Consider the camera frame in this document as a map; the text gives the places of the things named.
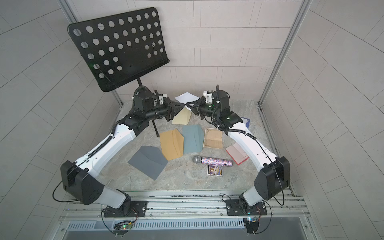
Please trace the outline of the cream yellow envelope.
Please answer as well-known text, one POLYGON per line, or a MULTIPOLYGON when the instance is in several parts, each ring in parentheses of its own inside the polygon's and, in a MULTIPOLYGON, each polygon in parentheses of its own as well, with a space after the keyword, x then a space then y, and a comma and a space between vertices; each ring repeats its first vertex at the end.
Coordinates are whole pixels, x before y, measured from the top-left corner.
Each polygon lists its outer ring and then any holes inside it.
POLYGON ((188 108, 183 108, 172 120, 173 125, 188 125, 192 112, 188 108))

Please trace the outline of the blue floral white letter paper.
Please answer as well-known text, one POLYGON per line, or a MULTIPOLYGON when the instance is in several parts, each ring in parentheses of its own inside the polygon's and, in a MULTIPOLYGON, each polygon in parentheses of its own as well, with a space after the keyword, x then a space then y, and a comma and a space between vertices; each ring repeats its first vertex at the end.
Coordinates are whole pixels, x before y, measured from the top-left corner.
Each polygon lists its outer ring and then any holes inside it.
POLYGON ((189 102, 194 102, 194 101, 197 101, 199 100, 200 98, 193 95, 193 94, 190 94, 189 92, 186 92, 182 95, 179 95, 177 97, 175 97, 175 99, 179 102, 179 103, 183 103, 185 104, 185 108, 189 111, 191 111, 191 109, 187 106, 187 103, 189 102))

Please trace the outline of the light blue envelope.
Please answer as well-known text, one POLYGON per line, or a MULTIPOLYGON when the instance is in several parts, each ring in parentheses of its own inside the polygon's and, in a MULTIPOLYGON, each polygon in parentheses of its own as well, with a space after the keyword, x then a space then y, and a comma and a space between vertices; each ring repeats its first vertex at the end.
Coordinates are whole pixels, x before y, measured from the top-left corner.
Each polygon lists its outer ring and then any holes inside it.
POLYGON ((200 125, 183 126, 184 154, 200 153, 203 150, 204 132, 200 125))

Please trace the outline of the tan kraft envelope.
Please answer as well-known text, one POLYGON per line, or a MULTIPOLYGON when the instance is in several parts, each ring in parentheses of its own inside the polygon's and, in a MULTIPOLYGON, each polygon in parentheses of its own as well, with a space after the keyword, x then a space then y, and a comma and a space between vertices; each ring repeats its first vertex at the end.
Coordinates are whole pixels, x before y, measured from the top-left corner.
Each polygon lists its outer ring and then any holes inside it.
POLYGON ((184 137, 177 130, 160 133, 161 150, 166 160, 174 160, 184 155, 184 137))

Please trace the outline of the dark grey envelope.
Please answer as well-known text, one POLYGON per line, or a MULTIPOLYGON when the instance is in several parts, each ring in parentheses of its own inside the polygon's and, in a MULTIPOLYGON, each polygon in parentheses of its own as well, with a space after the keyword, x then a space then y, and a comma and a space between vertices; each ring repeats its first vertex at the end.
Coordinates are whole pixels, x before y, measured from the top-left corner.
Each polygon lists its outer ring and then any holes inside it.
POLYGON ((168 164, 168 160, 159 148, 141 146, 128 163, 155 181, 168 164))

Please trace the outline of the pink white letter paper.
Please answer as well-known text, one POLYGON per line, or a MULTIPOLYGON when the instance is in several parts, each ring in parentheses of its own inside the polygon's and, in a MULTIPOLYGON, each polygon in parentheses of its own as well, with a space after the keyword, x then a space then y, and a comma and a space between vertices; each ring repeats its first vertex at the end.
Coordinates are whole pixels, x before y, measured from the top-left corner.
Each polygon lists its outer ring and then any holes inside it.
POLYGON ((249 156, 240 147, 238 143, 235 143, 226 148, 226 152, 234 160, 237 165, 241 165, 243 162, 249 159, 249 156))

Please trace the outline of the blue bordered white letter paper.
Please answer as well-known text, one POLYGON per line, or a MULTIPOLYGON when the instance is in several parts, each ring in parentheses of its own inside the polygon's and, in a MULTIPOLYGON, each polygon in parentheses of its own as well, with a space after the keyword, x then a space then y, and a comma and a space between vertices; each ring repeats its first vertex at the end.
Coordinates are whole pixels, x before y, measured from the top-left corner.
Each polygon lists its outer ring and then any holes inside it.
POLYGON ((246 127, 249 129, 250 128, 250 119, 243 118, 243 117, 241 117, 241 119, 243 120, 243 123, 246 125, 246 127))

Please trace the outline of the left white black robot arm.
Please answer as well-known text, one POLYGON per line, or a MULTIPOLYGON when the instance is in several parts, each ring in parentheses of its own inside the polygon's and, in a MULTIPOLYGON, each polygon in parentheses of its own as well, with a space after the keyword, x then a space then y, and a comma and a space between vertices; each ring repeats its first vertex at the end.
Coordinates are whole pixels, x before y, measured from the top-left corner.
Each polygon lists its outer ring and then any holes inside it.
POLYGON ((113 209, 128 209, 131 198, 122 191, 106 187, 96 179, 97 176, 112 157, 138 137, 150 122, 162 118, 171 121, 184 107, 185 104, 174 102, 157 91, 151 92, 146 86, 138 87, 131 110, 114 124, 111 133, 84 156, 61 165, 60 186, 84 205, 96 203, 113 209))

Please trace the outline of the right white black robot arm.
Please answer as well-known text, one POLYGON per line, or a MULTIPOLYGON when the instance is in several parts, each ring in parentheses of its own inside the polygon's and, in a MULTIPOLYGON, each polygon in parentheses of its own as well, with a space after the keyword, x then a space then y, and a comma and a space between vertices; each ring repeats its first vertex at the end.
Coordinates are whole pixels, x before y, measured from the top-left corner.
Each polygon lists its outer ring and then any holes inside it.
POLYGON ((203 97, 187 102, 186 106, 201 119, 210 117, 212 124, 234 140, 257 168, 254 186, 240 195, 243 209, 270 200, 289 187, 289 161, 286 157, 277 157, 251 134, 241 117, 231 110, 227 92, 216 86, 215 91, 205 91, 203 97))

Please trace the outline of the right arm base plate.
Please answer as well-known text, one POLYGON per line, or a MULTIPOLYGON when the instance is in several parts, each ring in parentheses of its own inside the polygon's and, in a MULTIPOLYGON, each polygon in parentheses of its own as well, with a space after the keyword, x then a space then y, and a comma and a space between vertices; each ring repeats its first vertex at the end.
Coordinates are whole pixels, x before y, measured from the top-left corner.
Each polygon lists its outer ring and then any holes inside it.
POLYGON ((228 216, 266 216, 268 214, 264 202, 259 202, 254 206, 242 208, 239 200, 224 200, 228 216))

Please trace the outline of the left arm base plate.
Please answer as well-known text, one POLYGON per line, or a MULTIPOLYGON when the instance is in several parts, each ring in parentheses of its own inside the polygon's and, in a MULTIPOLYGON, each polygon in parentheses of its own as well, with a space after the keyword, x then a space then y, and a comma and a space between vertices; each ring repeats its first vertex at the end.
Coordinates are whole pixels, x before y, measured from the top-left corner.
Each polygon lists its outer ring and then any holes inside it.
POLYGON ((114 209, 110 206, 102 209, 105 218, 128 218, 128 217, 144 217, 146 215, 148 201, 128 201, 123 205, 114 209))

